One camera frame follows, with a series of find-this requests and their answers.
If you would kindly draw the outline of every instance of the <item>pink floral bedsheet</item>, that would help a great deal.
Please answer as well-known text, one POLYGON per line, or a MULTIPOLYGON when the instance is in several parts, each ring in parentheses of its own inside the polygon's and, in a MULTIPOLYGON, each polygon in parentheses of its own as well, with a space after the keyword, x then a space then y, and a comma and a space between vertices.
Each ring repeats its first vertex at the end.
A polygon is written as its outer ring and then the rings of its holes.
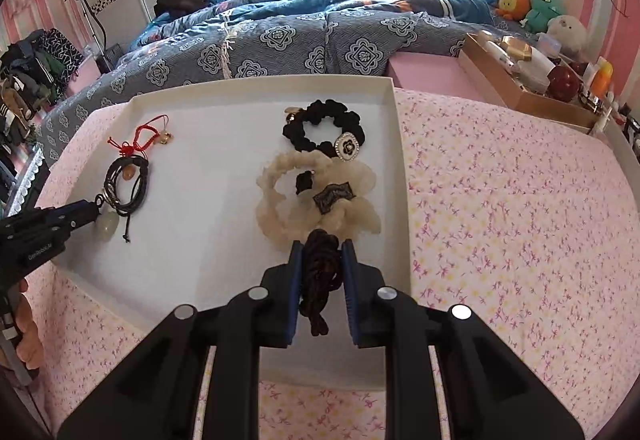
MULTIPOLYGON (((405 90, 396 101, 412 295, 440 309, 471 306, 592 438, 640 372, 640 225, 615 157, 595 139, 488 104, 405 90)), ((66 201, 122 107, 82 125, 42 206, 66 201)), ((46 348, 40 376, 58 428, 142 335, 50 264, 30 283, 46 348)), ((260 436, 382 440, 384 399, 262 382, 260 436)))

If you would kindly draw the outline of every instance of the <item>human hand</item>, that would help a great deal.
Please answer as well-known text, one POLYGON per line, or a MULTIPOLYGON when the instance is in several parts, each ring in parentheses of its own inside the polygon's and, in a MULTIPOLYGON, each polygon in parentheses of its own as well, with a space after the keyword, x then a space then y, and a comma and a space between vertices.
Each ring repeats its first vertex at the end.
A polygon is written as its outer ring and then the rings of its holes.
MULTIPOLYGON (((20 282, 20 292, 27 292, 29 284, 26 279, 20 282)), ((38 337, 38 325, 33 322, 31 305, 25 296, 20 295, 20 302, 15 311, 15 323, 22 332, 22 340, 15 349, 18 358, 24 362, 28 370, 39 368, 44 362, 44 346, 38 337)), ((0 350, 0 365, 8 368, 6 357, 0 350)))

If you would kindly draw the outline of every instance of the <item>black scrunchie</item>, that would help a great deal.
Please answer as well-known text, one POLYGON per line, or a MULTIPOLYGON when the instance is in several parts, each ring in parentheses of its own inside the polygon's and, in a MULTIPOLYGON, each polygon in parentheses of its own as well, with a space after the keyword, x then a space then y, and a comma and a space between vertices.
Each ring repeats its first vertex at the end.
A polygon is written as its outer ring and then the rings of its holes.
MULTIPOLYGON (((351 133, 358 144, 364 144, 364 130, 360 126, 360 115, 356 112, 348 112, 347 107, 333 99, 315 100, 306 110, 300 110, 293 118, 282 128, 282 134, 287 137, 293 144, 296 151, 313 151, 319 150, 329 158, 338 156, 335 152, 334 144, 325 140, 320 144, 312 142, 305 136, 304 123, 310 122, 317 126, 326 117, 334 120, 334 126, 341 128, 343 133, 351 133)), ((313 187, 313 178, 311 171, 305 171, 296 178, 296 194, 306 191, 313 187)))

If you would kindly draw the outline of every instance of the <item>red apple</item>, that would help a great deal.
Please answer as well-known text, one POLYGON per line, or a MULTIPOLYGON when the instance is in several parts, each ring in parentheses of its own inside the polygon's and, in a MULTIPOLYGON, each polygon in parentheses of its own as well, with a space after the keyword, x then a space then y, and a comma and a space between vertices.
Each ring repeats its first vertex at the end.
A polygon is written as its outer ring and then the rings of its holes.
POLYGON ((580 90, 580 79, 566 66, 555 67, 547 77, 549 88, 546 92, 554 99, 569 102, 580 90))

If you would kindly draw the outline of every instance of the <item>pink box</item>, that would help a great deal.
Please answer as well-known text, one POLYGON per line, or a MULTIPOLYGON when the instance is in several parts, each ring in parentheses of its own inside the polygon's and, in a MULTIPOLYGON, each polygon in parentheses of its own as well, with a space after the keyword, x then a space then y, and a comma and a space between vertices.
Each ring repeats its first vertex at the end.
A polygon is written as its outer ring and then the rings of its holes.
POLYGON ((386 76, 396 88, 484 102, 455 57, 396 52, 389 59, 386 76))

